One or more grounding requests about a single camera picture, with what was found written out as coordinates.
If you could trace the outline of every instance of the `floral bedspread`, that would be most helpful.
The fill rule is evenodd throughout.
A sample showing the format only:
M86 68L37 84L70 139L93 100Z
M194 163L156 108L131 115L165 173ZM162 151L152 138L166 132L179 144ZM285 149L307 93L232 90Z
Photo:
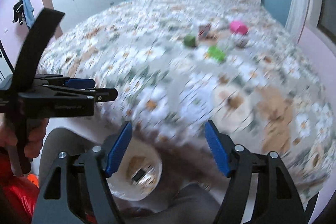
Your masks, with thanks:
M235 19L249 27L245 38L228 30ZM208 39L186 47L183 38L197 35L199 22L211 24ZM211 54L214 47L224 60ZM132 121L143 140L210 177L221 176L202 130L210 118L251 152L277 151L303 202L320 190L334 163L324 86L283 27L249 0L122 3L50 44L38 72L115 87L118 99L96 104L94 119L114 131Z

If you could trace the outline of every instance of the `person's leg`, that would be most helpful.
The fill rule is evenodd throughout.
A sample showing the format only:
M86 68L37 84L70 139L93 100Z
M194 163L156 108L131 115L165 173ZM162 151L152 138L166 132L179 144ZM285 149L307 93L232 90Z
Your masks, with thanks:
M69 155L86 152L95 144L66 128L56 128L47 136L41 154L39 169L39 186L41 187L49 173L49 169L61 151Z
M189 185L175 196L169 208L148 217L126 219L126 224L212 224L220 205L204 189Z

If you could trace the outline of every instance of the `green block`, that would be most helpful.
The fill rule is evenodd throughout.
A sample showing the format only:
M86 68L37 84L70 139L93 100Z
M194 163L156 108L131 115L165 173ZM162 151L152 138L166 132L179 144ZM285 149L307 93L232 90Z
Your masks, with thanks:
M216 59L218 62L223 62L225 60L225 52L217 48L216 46L211 46L208 49L208 54L211 58Z
M196 47L196 37L193 35L186 35L183 39L183 44L186 47L195 48Z

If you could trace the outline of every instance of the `towel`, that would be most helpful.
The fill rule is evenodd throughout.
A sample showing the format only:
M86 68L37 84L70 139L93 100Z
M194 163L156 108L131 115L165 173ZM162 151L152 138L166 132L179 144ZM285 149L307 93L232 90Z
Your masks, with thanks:
M30 2L30 0L22 0L23 2L23 9L25 12L25 20L26 20L26 24L28 26L29 29L31 29L31 27L33 26L34 22L35 22L35 18L34 18L34 8Z

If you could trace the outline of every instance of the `orange object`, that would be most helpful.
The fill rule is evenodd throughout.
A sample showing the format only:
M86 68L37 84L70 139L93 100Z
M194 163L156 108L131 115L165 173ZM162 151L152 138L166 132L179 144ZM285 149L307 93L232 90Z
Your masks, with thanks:
M29 175L27 176L27 179L28 179L29 181L31 181L32 183L34 183L37 187L39 186L39 179L38 179L37 175L29 174Z

